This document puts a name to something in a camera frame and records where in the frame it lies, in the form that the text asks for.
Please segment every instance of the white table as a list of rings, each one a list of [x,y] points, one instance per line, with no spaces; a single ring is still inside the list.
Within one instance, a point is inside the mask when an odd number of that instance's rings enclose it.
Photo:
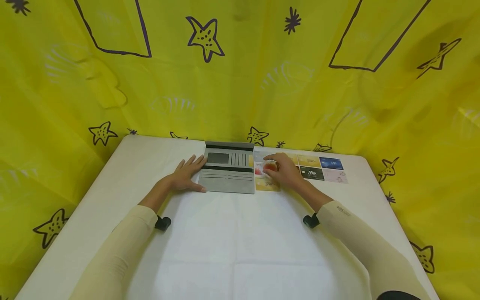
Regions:
[[[16,299],[67,299],[128,211],[182,158],[201,155],[204,148],[201,141],[125,137]],[[311,182],[404,254],[438,299],[363,157],[282,151],[341,159],[348,184]],[[312,213],[284,191],[175,195],[160,212],[172,225],[166,233],[155,230],[145,244],[128,276],[126,298],[369,299],[359,261],[321,225],[303,225],[302,218]]]

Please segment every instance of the yellow backdrop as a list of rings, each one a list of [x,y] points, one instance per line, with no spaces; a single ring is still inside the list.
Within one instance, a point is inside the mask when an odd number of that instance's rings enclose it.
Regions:
[[[364,156],[439,296],[478,299],[479,8],[0,3],[0,296],[15,297],[122,137],[144,134]]]

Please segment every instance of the blue card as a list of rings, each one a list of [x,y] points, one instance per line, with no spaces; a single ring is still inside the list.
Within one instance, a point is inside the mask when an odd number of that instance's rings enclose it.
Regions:
[[[322,168],[343,170],[342,162],[337,158],[321,157],[320,164],[322,165]]]

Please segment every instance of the beige sleeve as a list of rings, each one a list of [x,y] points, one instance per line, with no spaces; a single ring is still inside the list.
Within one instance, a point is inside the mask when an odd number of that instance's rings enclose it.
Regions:
[[[122,299],[123,277],[156,221],[152,209],[141,205],[132,208],[88,264],[70,300]]]
[[[390,290],[403,291],[421,300],[430,299],[408,260],[340,202],[322,206],[317,217],[365,266],[373,299]]]

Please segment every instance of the right hand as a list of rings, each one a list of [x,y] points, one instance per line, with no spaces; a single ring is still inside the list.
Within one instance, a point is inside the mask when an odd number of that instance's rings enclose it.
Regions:
[[[278,181],[281,185],[297,190],[305,183],[298,167],[285,153],[270,154],[264,157],[264,160],[276,161],[278,170],[264,169],[264,173]]]

